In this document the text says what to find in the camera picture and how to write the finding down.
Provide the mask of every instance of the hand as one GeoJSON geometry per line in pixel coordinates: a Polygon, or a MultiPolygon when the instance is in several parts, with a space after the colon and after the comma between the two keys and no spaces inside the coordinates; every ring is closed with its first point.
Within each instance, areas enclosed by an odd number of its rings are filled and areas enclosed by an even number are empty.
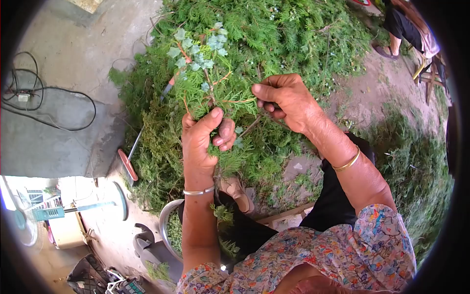
{"type": "Polygon", "coordinates": [[[306,126],[323,110],[318,106],[302,78],[296,73],[270,76],[251,91],[258,98],[258,107],[264,107],[275,119],[284,119],[296,133],[304,133],[306,126]],[[272,102],[279,105],[275,108],[272,102]]]}
{"type": "Polygon", "coordinates": [[[235,123],[231,119],[223,119],[223,111],[216,107],[199,121],[193,121],[189,114],[183,116],[183,165],[185,184],[204,180],[205,184],[212,181],[214,167],[218,158],[207,153],[211,132],[219,127],[219,134],[215,135],[212,143],[221,151],[232,148],[236,139],[234,133],[235,123]]]}

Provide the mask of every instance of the foot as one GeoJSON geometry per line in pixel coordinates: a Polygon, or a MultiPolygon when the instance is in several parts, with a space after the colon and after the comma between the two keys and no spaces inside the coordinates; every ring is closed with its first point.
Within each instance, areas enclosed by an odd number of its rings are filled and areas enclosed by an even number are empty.
{"type": "Polygon", "coordinates": [[[242,184],[237,177],[222,178],[219,183],[220,190],[232,197],[238,205],[238,208],[244,214],[253,212],[255,205],[253,201],[246,195],[242,188],[242,184]]]}
{"type": "Polygon", "coordinates": [[[382,55],[383,57],[390,58],[393,60],[398,60],[398,54],[394,55],[390,46],[388,47],[374,46],[374,50],[377,51],[377,53],[382,55]]]}

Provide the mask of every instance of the floral shirt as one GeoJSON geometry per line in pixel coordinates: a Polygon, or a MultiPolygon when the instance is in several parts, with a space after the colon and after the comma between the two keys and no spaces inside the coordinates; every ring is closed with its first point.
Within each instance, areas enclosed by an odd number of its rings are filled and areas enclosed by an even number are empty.
{"type": "Polygon", "coordinates": [[[232,274],[205,263],[184,274],[178,293],[272,293],[294,267],[308,263],[350,289],[400,291],[416,271],[401,215],[383,204],[362,209],[354,230],[290,228],[269,239],[232,274]]]}

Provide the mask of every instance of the woman's right hand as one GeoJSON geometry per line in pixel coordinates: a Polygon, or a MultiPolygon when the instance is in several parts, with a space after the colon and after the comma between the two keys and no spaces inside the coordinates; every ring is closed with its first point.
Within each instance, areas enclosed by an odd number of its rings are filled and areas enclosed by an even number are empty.
{"type": "Polygon", "coordinates": [[[312,120],[324,114],[296,73],[267,77],[254,84],[251,91],[258,98],[258,107],[263,107],[275,119],[284,119],[296,133],[304,134],[312,120]]]}

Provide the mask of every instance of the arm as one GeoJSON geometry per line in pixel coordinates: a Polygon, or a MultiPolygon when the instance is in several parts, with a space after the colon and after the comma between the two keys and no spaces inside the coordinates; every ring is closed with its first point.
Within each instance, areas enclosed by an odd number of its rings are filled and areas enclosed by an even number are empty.
{"type": "MultiPolygon", "coordinates": [[[[216,107],[198,122],[185,114],[182,120],[184,188],[203,191],[214,185],[214,167],[217,157],[207,154],[211,132],[219,127],[213,139],[215,146],[226,151],[236,139],[235,123],[222,119],[222,109],[216,107]]],[[[202,263],[220,264],[217,220],[209,205],[214,202],[214,192],[199,196],[185,196],[183,213],[183,274],[202,263]]]]}
{"type": "MultiPolygon", "coordinates": [[[[268,77],[253,85],[252,92],[259,107],[284,119],[294,132],[303,133],[332,166],[342,167],[356,155],[354,143],[325,115],[298,74],[268,77]],[[276,102],[280,109],[270,102],[276,102]]],[[[356,213],[375,203],[397,210],[387,182],[364,154],[336,175],[356,213]]]]}

